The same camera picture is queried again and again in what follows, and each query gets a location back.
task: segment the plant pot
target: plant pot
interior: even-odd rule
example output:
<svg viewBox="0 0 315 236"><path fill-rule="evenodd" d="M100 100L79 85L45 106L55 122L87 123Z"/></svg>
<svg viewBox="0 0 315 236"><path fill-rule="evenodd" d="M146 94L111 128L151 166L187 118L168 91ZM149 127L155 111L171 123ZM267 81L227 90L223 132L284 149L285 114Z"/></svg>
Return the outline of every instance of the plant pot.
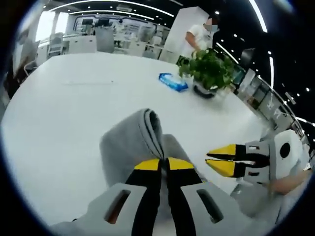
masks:
<svg viewBox="0 0 315 236"><path fill-rule="evenodd" d="M203 85L196 80L193 80L192 87L194 92L203 98L212 98L218 91L218 86L213 86L211 89L205 89Z"/></svg>

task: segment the gray towel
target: gray towel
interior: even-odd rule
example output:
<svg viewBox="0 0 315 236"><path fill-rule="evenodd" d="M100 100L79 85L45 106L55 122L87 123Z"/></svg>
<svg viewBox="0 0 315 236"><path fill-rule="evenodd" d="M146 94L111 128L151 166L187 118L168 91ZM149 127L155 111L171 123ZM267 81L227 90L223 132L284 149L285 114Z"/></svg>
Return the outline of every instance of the gray towel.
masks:
<svg viewBox="0 0 315 236"><path fill-rule="evenodd" d="M134 167L145 160L171 156L191 162L174 136L162 134L158 116L150 109L132 114L104 134L100 151L105 178L110 186L125 183ZM166 172L162 171L157 220L171 217L167 195Z"/></svg>

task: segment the white desk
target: white desk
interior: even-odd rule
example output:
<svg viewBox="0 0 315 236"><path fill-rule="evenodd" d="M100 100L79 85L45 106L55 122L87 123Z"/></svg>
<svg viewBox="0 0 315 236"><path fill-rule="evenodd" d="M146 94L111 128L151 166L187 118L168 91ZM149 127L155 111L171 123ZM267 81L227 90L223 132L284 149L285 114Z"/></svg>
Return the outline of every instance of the white desk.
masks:
<svg viewBox="0 0 315 236"><path fill-rule="evenodd" d="M71 221L107 184L100 137L141 108L159 116L207 179L228 194L236 183L205 164L207 151L260 138L262 123L234 94L204 100L158 80L176 65L107 53L62 55L34 71L2 120L8 167L48 224Z"/></svg>

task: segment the white t-shirt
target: white t-shirt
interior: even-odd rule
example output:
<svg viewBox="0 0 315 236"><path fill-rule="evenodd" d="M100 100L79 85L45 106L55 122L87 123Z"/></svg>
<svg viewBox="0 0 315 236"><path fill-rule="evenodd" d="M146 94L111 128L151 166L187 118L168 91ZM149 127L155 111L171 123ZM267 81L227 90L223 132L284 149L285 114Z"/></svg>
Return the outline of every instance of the white t-shirt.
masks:
<svg viewBox="0 0 315 236"><path fill-rule="evenodd" d="M207 31L203 25L193 25L188 32L195 36L195 41L201 50L206 50L208 47L212 48L212 33ZM186 41L181 55L191 58L191 53L195 49Z"/></svg>

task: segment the window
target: window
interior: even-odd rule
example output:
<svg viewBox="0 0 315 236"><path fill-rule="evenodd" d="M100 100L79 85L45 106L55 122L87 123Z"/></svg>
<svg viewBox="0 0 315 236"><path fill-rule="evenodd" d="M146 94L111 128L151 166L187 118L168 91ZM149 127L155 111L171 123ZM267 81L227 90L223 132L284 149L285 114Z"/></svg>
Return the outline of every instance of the window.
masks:
<svg viewBox="0 0 315 236"><path fill-rule="evenodd" d="M56 32L55 33L64 33L65 34L65 29L67 27L67 22L68 22L68 13L61 12L58 20L57 20L57 25L56 25Z"/></svg>
<svg viewBox="0 0 315 236"><path fill-rule="evenodd" d="M38 28L36 32L36 41L48 38L53 28L55 12L43 11L40 15Z"/></svg>

